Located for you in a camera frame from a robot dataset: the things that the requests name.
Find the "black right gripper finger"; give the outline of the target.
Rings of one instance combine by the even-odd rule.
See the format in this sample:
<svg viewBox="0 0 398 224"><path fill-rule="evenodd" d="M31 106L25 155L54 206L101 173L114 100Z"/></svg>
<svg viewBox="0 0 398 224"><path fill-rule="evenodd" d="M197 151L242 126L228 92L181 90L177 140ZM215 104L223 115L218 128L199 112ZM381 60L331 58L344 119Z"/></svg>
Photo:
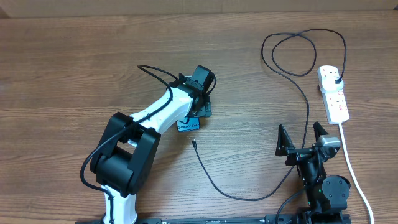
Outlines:
<svg viewBox="0 0 398 224"><path fill-rule="evenodd" d="M294 150L293 142L288 135L286 129L282 124L278 127L278 140L275 149L275 154L277 156L287 156L290 151Z"/></svg>
<svg viewBox="0 0 398 224"><path fill-rule="evenodd" d="M316 142L319 140L320 136L329 135L329 133L323 128L323 126L318 121L313 123L313 130Z"/></svg>

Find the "Samsung Galaxy smartphone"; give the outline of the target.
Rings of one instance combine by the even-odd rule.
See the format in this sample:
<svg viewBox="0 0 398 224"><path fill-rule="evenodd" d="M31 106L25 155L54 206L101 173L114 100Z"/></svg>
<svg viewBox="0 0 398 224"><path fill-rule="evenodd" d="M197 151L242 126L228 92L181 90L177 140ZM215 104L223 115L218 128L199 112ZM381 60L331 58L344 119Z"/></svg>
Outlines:
<svg viewBox="0 0 398 224"><path fill-rule="evenodd" d="M200 129L199 118L186 118L183 121L177 121L178 132L196 131L199 129Z"/></svg>

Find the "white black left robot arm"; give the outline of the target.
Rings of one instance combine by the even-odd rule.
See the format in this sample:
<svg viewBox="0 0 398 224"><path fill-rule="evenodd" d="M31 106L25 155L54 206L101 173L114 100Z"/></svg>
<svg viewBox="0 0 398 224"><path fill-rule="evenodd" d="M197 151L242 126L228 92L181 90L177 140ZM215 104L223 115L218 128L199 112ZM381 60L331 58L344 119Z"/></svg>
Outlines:
<svg viewBox="0 0 398 224"><path fill-rule="evenodd" d="M161 135L176 122L211 116L216 76L210 69L198 65L192 75L179 74L164 85L164 95L146 109L113 114L81 165L81 182L105 196L98 223L136 223L136 195L150 174Z"/></svg>

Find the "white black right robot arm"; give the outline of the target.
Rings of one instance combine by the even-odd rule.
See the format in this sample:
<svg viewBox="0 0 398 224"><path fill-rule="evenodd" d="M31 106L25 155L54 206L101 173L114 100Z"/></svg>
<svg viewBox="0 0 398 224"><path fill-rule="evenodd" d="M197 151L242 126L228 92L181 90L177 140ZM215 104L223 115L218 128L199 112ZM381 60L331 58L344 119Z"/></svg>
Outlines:
<svg viewBox="0 0 398 224"><path fill-rule="evenodd" d="M336 156L341 141L330 135L320 123L313 123L315 143L309 148L296 148L283 125L279 125L275 150L277 156L285 156L287 166L295 166L303 179L303 189L289 197L278 209L272 223L351 223L343 214L348 207L351 184L340 175L326 174L323 163ZM281 215L283 208L300 194L306 193L308 207L300 208L293 215Z"/></svg>

